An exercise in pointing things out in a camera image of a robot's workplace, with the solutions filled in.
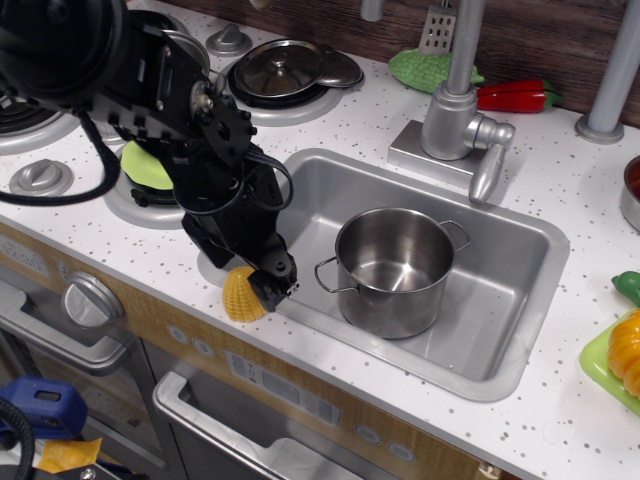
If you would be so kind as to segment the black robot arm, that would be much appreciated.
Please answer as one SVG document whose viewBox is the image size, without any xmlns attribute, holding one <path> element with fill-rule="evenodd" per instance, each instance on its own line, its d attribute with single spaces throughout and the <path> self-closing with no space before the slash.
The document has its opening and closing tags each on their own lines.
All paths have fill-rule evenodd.
<svg viewBox="0 0 640 480">
<path fill-rule="evenodd" d="M 124 2 L 3 2 L 1 91 L 75 116 L 102 161 L 97 187 L 50 206 L 86 202 L 115 186 L 120 165 L 97 129 L 107 123 L 160 161 L 185 231 L 214 265 L 240 258 L 251 266 L 249 283 L 264 309 L 274 311 L 296 288 L 295 260 L 276 230 L 293 197 L 277 182 L 284 166 L 253 143 L 249 113 Z"/>
</svg>

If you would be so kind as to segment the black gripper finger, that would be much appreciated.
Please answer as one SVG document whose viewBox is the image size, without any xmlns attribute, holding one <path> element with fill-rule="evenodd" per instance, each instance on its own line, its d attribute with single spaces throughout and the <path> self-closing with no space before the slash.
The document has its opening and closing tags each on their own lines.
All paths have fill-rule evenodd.
<svg viewBox="0 0 640 480">
<path fill-rule="evenodd" d="M 295 276 L 276 278 L 260 270 L 249 275 L 249 285 L 267 312 L 274 312 L 285 298 L 288 298 L 299 288 L 299 282 Z"/>
</svg>

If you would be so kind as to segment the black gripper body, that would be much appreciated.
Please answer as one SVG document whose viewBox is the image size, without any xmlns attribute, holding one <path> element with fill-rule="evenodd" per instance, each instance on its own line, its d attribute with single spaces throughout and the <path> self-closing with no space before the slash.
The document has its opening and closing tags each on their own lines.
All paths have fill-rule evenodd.
<svg viewBox="0 0 640 480">
<path fill-rule="evenodd" d="M 254 144 L 233 167 L 208 148 L 174 147 L 169 176 L 185 231 L 216 267 L 241 259 L 254 268 L 258 295 L 286 295 L 297 285 L 295 260 L 277 232 L 279 212 L 294 194 L 280 161 Z"/>
</svg>

